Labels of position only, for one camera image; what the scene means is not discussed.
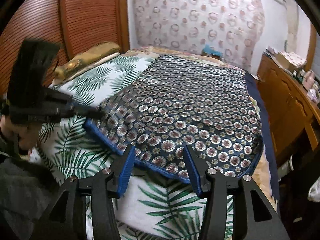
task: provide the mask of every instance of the blue gripper pad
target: blue gripper pad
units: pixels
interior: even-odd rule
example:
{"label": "blue gripper pad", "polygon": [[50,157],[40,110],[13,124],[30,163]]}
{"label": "blue gripper pad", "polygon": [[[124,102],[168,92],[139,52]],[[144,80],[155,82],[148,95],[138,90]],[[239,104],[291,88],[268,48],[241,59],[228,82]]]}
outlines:
{"label": "blue gripper pad", "polygon": [[109,190],[115,186],[114,190],[112,190],[114,198],[121,198],[127,190],[129,178],[135,161],[135,153],[135,147],[129,144],[123,155],[114,160],[110,166],[110,169],[114,173],[114,179],[108,182],[107,189]]}
{"label": "blue gripper pad", "polygon": [[193,192],[196,193],[198,197],[200,197],[200,195],[202,194],[200,175],[198,173],[196,165],[195,165],[193,158],[191,156],[191,153],[190,153],[191,150],[193,151],[193,149],[190,145],[185,146],[183,148],[183,158],[184,158],[184,163],[187,168],[187,172],[189,175],[189,179],[190,179],[190,183],[191,183]]}

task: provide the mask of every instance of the patterned wallpaper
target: patterned wallpaper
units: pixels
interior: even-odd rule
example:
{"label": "patterned wallpaper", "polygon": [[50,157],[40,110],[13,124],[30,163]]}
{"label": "patterned wallpaper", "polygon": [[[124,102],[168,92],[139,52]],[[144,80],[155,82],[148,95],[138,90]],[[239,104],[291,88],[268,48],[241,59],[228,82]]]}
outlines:
{"label": "patterned wallpaper", "polygon": [[140,46],[200,54],[205,44],[250,70],[265,25],[261,0],[133,0]]}

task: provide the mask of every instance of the bottle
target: bottle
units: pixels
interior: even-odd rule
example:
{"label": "bottle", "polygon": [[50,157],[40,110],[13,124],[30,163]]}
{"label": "bottle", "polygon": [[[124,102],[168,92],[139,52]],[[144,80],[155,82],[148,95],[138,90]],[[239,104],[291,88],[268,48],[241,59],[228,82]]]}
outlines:
{"label": "bottle", "polygon": [[302,81],[303,81],[303,78],[304,78],[304,75],[306,74],[306,72],[302,69],[300,72],[299,72],[299,83],[302,84]]}
{"label": "bottle", "polygon": [[309,91],[312,88],[313,83],[315,82],[315,76],[316,75],[312,70],[309,70],[304,75],[304,78],[303,78],[303,81],[302,81],[302,85],[307,91]]}

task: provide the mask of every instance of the white cloth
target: white cloth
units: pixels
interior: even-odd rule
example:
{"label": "white cloth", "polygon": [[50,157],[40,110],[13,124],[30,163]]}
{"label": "white cloth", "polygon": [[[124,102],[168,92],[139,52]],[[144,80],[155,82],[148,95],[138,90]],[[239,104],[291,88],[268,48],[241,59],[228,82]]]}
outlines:
{"label": "white cloth", "polygon": [[320,177],[310,188],[308,193],[308,200],[313,202],[320,202]]}

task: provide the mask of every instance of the metal screw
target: metal screw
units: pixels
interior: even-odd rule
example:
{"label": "metal screw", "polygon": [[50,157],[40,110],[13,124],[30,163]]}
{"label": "metal screw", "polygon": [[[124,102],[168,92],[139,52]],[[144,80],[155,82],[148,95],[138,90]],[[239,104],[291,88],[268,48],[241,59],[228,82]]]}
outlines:
{"label": "metal screw", "polygon": [[71,175],[69,178],[73,182],[73,181],[75,181],[77,179],[77,176],[76,175]]}
{"label": "metal screw", "polygon": [[214,168],[210,168],[210,169],[207,170],[207,172],[208,172],[209,174],[211,174],[211,175],[214,175],[214,174],[217,173],[217,170],[214,169]]}
{"label": "metal screw", "polygon": [[243,175],[242,177],[245,181],[250,181],[251,180],[251,176],[249,175]]}
{"label": "metal screw", "polygon": [[104,168],[104,169],[102,170],[102,173],[103,173],[103,174],[109,174],[109,173],[111,173],[111,169],[110,169],[110,168]]}

